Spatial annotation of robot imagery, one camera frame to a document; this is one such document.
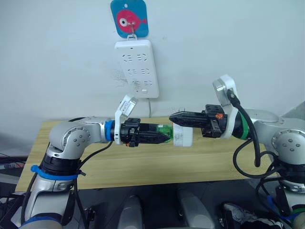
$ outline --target white power strip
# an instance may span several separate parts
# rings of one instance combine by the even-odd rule
[[[117,42],[114,49],[131,93],[137,98],[158,98],[159,85],[150,41]]]

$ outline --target wooden table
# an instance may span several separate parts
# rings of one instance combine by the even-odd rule
[[[171,123],[166,117],[143,118],[142,122]],[[33,176],[30,167],[40,164],[49,142],[49,132],[57,123],[42,124],[16,191],[26,190]],[[175,147],[170,142],[130,148],[113,143],[82,167],[87,176],[79,176],[79,189],[242,179],[244,176],[236,171],[232,161],[234,150],[242,142],[234,137],[226,140],[202,138],[201,131],[194,129],[192,147]],[[82,159],[105,146],[87,147]],[[267,170],[270,159],[264,156],[261,167],[256,168],[253,144],[249,144],[240,152],[237,162],[244,171],[261,174]]]

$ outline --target red fish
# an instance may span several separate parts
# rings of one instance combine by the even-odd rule
[[[141,23],[146,24],[147,21],[146,19],[140,20],[140,18],[130,10],[121,10],[116,16],[116,23],[123,32],[131,33],[131,24],[133,30],[136,31]]]

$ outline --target fish sign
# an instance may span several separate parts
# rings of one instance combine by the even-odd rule
[[[148,35],[146,4],[143,0],[113,0],[111,11],[118,34],[127,38],[132,34],[137,37]]]

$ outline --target fish eye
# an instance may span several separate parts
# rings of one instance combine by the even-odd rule
[[[121,18],[121,19],[120,19],[120,25],[121,25],[121,26],[125,27],[125,26],[127,26],[127,24],[128,24],[128,23],[127,23],[127,20],[126,20],[125,18]]]

